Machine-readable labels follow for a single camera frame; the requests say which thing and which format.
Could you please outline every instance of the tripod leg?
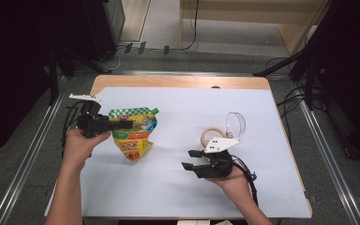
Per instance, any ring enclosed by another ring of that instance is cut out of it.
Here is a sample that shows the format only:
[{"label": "tripod leg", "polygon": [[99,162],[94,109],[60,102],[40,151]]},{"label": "tripod leg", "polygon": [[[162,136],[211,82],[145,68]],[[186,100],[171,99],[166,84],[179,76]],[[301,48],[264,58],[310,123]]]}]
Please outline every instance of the tripod leg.
[{"label": "tripod leg", "polygon": [[273,65],[272,67],[270,67],[266,70],[263,70],[263,71],[257,72],[257,73],[253,73],[253,77],[266,77],[266,76],[270,75],[271,73],[279,70],[280,68],[288,66],[290,63],[298,60],[303,55],[305,55],[305,52],[302,50],[302,51],[292,55],[291,57],[280,61],[279,63]]}]

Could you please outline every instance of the black stand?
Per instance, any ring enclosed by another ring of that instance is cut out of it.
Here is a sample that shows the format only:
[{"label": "black stand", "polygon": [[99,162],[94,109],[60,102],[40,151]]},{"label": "black stand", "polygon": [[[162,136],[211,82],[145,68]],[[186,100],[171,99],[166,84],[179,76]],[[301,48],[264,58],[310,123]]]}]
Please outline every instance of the black stand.
[{"label": "black stand", "polygon": [[313,36],[308,41],[305,48],[303,48],[300,52],[297,52],[291,57],[273,65],[264,71],[253,73],[253,76],[266,77],[280,68],[288,66],[292,62],[296,62],[291,72],[289,73],[289,77],[292,81],[299,81],[307,72],[305,102],[308,108],[312,111],[312,87],[314,84],[315,75],[320,72],[320,53],[324,51],[325,45],[328,42],[327,40],[331,38],[330,34],[334,32],[333,29],[336,29],[333,23],[343,5],[344,1],[333,1],[329,10],[323,17],[321,24],[318,25],[317,30]]}]

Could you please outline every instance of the colorful snack bag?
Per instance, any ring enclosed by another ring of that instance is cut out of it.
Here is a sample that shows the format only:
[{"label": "colorful snack bag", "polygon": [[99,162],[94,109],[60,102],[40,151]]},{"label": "colorful snack bag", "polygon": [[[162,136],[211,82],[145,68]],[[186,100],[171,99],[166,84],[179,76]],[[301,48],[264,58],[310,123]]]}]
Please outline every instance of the colorful snack bag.
[{"label": "colorful snack bag", "polygon": [[148,108],[111,110],[110,121],[132,120],[133,128],[117,129],[112,131],[113,140],[118,148],[132,162],[141,158],[150,147],[152,142],[148,141],[150,133],[157,126],[155,114],[159,110],[155,108],[150,111]]}]

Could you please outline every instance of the white board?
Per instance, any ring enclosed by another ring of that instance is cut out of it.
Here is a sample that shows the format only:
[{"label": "white board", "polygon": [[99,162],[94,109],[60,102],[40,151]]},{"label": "white board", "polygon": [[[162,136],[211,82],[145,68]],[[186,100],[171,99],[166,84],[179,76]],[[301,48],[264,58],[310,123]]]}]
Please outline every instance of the white board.
[{"label": "white board", "polygon": [[108,87],[100,113],[158,108],[154,145],[136,163],[113,139],[95,148],[82,170],[82,215],[112,218],[242,218],[221,189],[181,162],[199,149],[205,128],[225,129],[229,112],[244,115],[243,142],[229,149],[257,174],[261,209],[270,218],[310,218],[303,184],[269,90]]}]

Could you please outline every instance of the person's right hand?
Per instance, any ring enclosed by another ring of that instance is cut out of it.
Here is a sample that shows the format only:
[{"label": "person's right hand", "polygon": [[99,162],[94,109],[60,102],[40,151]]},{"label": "person's right hand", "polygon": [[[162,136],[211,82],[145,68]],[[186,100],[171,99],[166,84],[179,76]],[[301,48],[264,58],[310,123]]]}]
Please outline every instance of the person's right hand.
[{"label": "person's right hand", "polygon": [[233,202],[240,198],[251,198],[249,182],[244,173],[235,166],[232,166],[232,172],[227,177],[207,178],[206,180],[221,187],[227,197]]},{"label": "person's right hand", "polygon": [[253,201],[250,194],[248,180],[239,168],[232,166],[232,172],[227,177],[214,179],[209,178],[206,180],[221,187],[227,197],[235,204],[242,215],[244,215],[247,220],[247,224],[272,224],[267,216]]}]

